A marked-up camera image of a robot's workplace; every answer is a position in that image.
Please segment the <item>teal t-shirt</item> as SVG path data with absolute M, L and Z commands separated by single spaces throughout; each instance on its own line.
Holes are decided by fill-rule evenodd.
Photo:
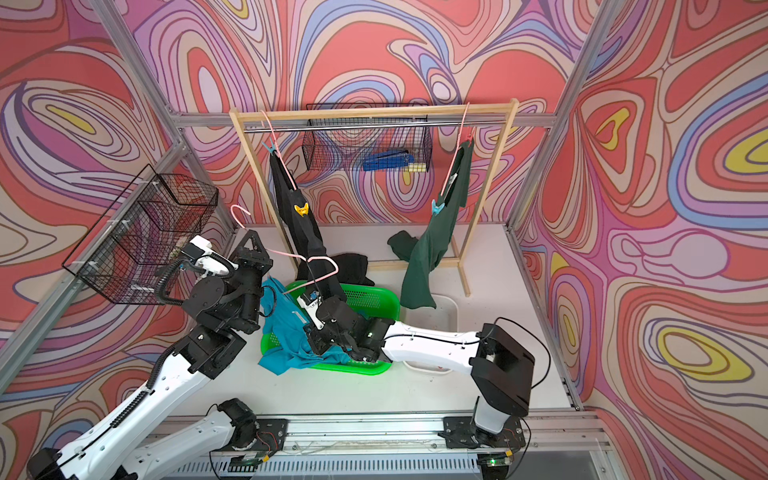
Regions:
M 261 305 L 265 311 L 263 337 L 275 336 L 279 345 L 262 354 L 259 364 L 275 375 L 290 369 L 307 369 L 316 365 L 346 365 L 351 358 L 340 347 L 332 346 L 317 355 L 310 347 L 303 327 L 311 321 L 285 292 L 284 286 L 272 277 L 263 281 L 265 290 Z

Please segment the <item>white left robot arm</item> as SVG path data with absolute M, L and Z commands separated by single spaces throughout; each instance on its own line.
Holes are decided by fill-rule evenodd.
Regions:
M 157 299 L 190 315 L 194 328 L 157 359 L 147 381 L 77 439 L 43 448 L 27 463 L 33 479 L 162 479 L 221 448 L 245 451 L 258 439 L 253 411 L 232 398 L 202 419 L 152 443 L 145 440 L 168 415 L 216 379 L 258 330 L 262 279 L 273 261 L 249 231 L 229 257 L 197 236 L 165 270 Z

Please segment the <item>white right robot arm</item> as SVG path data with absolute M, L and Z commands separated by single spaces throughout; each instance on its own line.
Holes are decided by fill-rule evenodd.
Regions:
M 337 296 L 304 293 L 298 304 L 309 317 L 304 332 L 317 355 L 338 347 L 354 361 L 416 362 L 471 377 L 480 395 L 471 417 L 443 420 L 439 436 L 448 448 L 512 446 L 508 434 L 529 414 L 535 358 L 502 327 L 445 332 L 367 319 Z

